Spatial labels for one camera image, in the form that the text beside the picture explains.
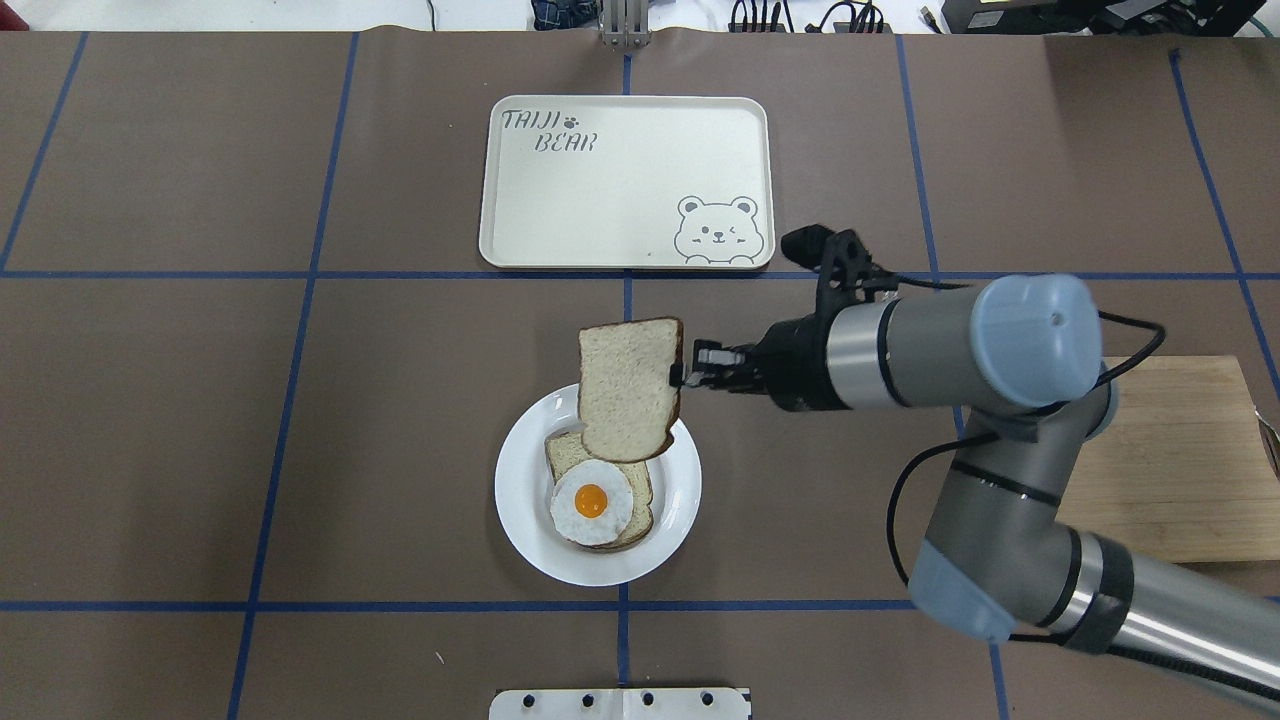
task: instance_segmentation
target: brown table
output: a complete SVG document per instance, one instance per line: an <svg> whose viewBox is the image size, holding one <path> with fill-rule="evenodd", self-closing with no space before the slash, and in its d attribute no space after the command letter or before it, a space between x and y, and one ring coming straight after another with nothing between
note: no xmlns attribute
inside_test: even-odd
<svg viewBox="0 0 1280 720"><path fill-rule="evenodd" d="M1280 416L1276 42L664 31L623 59L585 31L9 33L0 715L462 719L499 688L621 679L750 687L760 719L1248 716L910 607L883 510L947 410L689 393L685 546L623 588L529 566L493 469L575 380L575 331L675 314L753 341L813 281L781 258L486 265L486 118L517 92L754 97L781 229L855 227L946 279L1080 273L1166 323L1164 352L1236 355ZM1142 341L1107 328L1106 351ZM904 497L906 557L942 468ZM1199 569L1280 594L1280 564Z"/></svg>

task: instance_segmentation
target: wooden cutting board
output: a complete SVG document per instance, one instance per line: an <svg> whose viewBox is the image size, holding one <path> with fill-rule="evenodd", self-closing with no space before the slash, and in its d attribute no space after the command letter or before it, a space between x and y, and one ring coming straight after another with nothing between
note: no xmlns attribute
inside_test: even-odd
<svg viewBox="0 0 1280 720"><path fill-rule="evenodd" d="M1059 519L1170 562L1280 559L1280 480L1235 357L1151 357L1119 387Z"/></svg>

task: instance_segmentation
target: cartoon bear face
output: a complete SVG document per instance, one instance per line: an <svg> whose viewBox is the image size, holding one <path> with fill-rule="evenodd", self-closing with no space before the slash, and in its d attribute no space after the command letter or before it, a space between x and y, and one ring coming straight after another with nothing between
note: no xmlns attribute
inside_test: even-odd
<svg viewBox="0 0 1280 720"><path fill-rule="evenodd" d="M764 236L755 227L758 210L750 197L735 197L732 202L685 197L680 201L684 219L676 233L676 251L685 264L750 265L764 250Z"/></svg>

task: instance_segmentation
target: dark blue cloth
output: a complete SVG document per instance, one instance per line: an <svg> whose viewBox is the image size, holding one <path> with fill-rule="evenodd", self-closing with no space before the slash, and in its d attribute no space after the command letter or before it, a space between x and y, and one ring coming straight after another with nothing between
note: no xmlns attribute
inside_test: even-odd
<svg viewBox="0 0 1280 720"><path fill-rule="evenodd" d="M532 3L534 29L581 27L599 15L595 0L532 0Z"/></svg>

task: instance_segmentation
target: toast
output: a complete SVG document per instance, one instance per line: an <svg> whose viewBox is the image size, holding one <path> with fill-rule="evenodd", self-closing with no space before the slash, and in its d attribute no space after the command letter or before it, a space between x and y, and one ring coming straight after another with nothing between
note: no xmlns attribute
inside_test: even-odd
<svg viewBox="0 0 1280 720"><path fill-rule="evenodd" d="M641 462L671 447L671 427L680 416L671 366L684 356L684 337L677 318L579 331L577 415L586 425L582 445L593 457Z"/></svg>
<svg viewBox="0 0 1280 720"><path fill-rule="evenodd" d="M552 466L552 479L559 483L564 473L576 468L580 462L590 460L591 455L582 446L582 433L563 433L547 438L547 461ZM618 539L599 546L602 550L623 548L649 534L653 528L653 484L649 480L649 469L644 462L614 464L627 478L631 486L631 521L622 529Z"/></svg>

